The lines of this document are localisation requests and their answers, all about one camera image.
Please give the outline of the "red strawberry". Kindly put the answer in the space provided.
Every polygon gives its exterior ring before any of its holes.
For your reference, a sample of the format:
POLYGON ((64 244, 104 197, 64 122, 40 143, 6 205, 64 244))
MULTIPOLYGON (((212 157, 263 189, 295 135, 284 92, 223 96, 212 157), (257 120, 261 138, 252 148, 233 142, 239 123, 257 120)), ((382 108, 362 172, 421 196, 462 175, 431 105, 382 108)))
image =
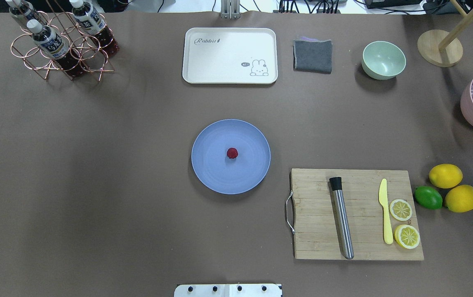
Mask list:
POLYGON ((229 159, 235 159, 238 157, 238 150, 234 147, 230 147, 227 152, 226 152, 226 156, 229 158, 229 159))

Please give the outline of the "blue round plate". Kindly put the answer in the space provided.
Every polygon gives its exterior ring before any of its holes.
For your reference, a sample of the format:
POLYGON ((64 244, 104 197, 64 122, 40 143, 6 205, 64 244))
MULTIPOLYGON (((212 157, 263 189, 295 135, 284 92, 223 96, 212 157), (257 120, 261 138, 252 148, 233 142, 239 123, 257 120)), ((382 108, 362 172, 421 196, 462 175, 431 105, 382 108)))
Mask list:
POLYGON ((264 134, 243 120, 220 120, 193 143, 191 163, 199 181, 222 194, 240 194, 268 173, 271 149, 264 134))

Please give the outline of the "cream rabbit tray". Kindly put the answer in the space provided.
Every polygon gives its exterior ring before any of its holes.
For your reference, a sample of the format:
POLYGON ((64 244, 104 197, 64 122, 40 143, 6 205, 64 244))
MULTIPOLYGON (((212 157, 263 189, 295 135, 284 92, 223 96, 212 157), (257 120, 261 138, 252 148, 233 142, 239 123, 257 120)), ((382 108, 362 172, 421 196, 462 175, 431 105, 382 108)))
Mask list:
POLYGON ((274 83, 276 34, 269 28, 191 28, 185 35, 182 78, 196 84, 274 83))

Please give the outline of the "steel rod black tip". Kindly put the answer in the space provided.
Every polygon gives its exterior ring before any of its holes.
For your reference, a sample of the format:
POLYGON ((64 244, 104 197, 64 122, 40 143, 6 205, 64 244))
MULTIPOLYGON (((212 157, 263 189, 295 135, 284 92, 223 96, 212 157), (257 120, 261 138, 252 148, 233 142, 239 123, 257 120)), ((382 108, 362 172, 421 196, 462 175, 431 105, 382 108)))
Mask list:
POLYGON ((338 219, 338 235, 341 253, 344 258, 351 260, 354 258, 353 242, 351 240, 350 228, 347 216, 346 205, 342 188, 341 177, 331 177, 329 179, 332 194, 334 196, 334 210, 338 219))

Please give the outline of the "wooden cutting board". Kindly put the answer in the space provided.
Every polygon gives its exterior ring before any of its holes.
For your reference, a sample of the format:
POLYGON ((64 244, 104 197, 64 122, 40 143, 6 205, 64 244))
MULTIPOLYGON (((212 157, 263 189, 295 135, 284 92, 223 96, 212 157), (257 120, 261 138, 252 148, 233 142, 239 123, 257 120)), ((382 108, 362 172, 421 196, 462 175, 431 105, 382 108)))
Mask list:
POLYGON ((406 170, 345 170, 293 168, 290 190, 294 212, 294 256, 307 260, 344 260, 338 235, 338 215, 330 178, 342 178, 342 190, 355 261, 422 261, 422 246, 402 248, 384 241, 383 207, 379 186, 387 180, 387 198, 407 201, 412 217, 405 222, 418 228, 409 173, 406 170))

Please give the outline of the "grey folded cloth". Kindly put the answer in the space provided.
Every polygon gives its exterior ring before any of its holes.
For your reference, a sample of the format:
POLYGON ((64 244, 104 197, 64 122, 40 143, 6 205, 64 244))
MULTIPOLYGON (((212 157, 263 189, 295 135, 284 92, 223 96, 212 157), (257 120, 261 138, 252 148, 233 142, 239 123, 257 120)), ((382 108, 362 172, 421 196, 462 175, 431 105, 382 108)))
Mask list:
POLYGON ((302 36, 293 40, 294 69, 312 73, 332 72, 333 43, 302 36))

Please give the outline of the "yellow plastic knife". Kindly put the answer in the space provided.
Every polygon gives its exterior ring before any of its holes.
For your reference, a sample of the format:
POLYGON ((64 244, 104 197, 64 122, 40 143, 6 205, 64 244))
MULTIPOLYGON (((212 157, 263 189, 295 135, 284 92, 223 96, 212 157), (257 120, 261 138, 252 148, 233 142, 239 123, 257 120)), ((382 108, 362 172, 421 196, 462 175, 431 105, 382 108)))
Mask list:
POLYGON ((379 186, 378 194, 379 204, 383 209, 383 238, 385 244, 391 245, 393 243, 393 233, 390 222, 389 204, 387 196, 387 179, 383 178, 379 186))

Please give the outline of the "green bowl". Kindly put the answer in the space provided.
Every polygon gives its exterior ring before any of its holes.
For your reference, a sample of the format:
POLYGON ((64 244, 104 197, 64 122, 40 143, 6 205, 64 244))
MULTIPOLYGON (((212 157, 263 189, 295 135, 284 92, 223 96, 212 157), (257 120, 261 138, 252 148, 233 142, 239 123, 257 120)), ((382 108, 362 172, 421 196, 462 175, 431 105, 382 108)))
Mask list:
POLYGON ((362 52, 364 72, 377 80, 388 80, 403 72, 407 64, 402 50, 391 42, 374 41, 362 52))

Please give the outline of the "lemon half slice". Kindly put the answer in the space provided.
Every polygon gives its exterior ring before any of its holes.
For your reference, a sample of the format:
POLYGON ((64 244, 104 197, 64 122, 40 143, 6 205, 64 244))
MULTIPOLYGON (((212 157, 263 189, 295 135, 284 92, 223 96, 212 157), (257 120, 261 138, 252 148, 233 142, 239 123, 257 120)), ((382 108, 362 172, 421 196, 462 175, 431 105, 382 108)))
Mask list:
POLYGON ((410 224, 400 224, 393 232, 396 243, 402 248, 414 249, 421 242, 419 231, 410 224))
POLYGON ((395 199, 389 205, 390 215, 401 222, 410 220, 413 211, 411 205, 403 199, 395 199))

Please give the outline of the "dark drink bottle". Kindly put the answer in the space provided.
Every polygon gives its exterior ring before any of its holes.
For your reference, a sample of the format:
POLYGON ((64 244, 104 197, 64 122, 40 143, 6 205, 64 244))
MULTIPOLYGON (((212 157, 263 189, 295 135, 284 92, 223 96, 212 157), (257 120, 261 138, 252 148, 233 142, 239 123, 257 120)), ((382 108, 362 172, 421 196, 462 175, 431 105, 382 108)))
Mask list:
POLYGON ((46 25, 46 19, 38 13, 33 4, 25 0, 6 0, 9 5, 9 13, 12 18, 20 25, 23 30, 28 30, 27 23, 31 19, 36 19, 40 24, 46 25))
POLYGON ((82 31, 93 36, 92 41, 96 47, 100 47, 109 57, 114 56, 119 51, 119 44, 93 4, 85 0, 70 0, 70 4, 82 31))
POLYGON ((80 64, 79 54, 65 42, 57 30, 48 25, 42 25, 36 19, 27 23, 31 38, 55 63, 70 77, 78 77, 85 73, 80 64))

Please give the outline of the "green lime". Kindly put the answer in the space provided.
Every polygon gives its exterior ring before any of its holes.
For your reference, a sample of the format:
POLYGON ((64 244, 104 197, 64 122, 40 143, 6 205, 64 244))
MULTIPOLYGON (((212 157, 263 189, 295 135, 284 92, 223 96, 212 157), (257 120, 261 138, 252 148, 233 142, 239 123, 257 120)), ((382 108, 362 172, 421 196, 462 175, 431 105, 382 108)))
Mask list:
POLYGON ((419 186, 414 191, 415 201, 422 207, 436 210, 442 207, 442 196, 438 190, 430 186, 419 186))

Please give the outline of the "yellow lemon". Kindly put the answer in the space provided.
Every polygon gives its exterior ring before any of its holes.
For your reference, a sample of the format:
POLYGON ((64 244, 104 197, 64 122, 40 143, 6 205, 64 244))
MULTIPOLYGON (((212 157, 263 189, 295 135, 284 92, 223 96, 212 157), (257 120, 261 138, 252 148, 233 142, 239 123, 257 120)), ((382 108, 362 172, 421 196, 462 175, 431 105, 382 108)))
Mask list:
POLYGON ((460 185, 451 189, 446 194, 445 206, 458 213, 473 210, 473 186, 460 185))
POLYGON ((461 183, 463 172, 454 164, 438 164, 429 171, 428 177, 434 186, 449 189, 461 183))

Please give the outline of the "wooden mug tree stand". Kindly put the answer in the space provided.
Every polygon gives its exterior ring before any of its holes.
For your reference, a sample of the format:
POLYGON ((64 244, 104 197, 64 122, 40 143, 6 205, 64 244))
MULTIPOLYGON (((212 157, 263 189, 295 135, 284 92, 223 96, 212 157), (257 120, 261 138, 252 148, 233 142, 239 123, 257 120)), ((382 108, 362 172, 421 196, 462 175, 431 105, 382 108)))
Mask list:
POLYGON ((463 56, 463 47, 457 39, 458 35, 473 22, 473 8, 470 12, 464 11, 458 2, 451 0, 457 11, 462 15, 461 21, 451 30, 429 30, 424 32, 417 41, 420 55, 429 63, 450 67, 457 64, 463 56))

